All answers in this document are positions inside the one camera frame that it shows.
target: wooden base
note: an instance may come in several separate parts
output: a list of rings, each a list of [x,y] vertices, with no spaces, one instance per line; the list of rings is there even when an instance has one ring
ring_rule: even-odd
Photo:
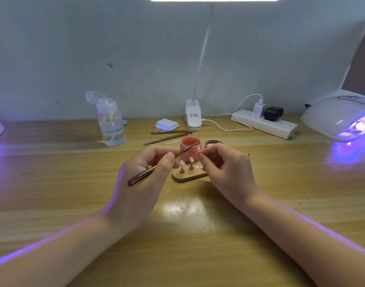
[[[202,168],[196,168],[199,167],[200,165],[201,163],[199,161],[193,162],[193,170],[189,170],[190,163],[189,164],[187,163],[186,166],[184,166],[185,173],[183,174],[180,173],[181,168],[173,169],[172,177],[176,181],[186,182],[189,180],[207,176],[208,174],[204,170],[202,170]]]

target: clear liquid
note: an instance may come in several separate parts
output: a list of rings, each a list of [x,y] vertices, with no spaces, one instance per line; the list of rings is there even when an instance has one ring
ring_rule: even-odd
[[[123,123],[103,121],[100,122],[100,128],[104,143],[109,147],[120,146],[127,141]]]

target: fingernail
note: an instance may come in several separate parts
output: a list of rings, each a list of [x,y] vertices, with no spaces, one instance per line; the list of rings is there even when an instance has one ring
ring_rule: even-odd
[[[172,164],[175,161],[175,155],[172,152],[169,152],[165,155],[165,159],[169,162],[169,164]]]

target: hand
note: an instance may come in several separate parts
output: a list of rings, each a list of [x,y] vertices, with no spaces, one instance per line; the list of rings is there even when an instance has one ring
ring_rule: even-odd
[[[152,145],[122,165],[114,194],[106,207],[120,236],[128,234],[149,216],[172,168],[180,166],[175,160],[178,152],[172,147]],[[150,176],[132,187],[127,185],[129,179],[155,165],[157,167]]]
[[[210,181],[239,210],[249,197],[259,193],[247,154],[217,143],[203,149],[199,156]]]

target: white wall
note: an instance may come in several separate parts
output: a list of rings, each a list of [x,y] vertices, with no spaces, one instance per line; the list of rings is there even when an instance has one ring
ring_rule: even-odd
[[[118,100],[126,118],[183,115],[208,14],[203,3],[0,0],[0,119],[94,118],[89,90]],[[300,112],[338,90],[365,0],[221,3],[212,29],[197,90],[204,114],[256,92]]]

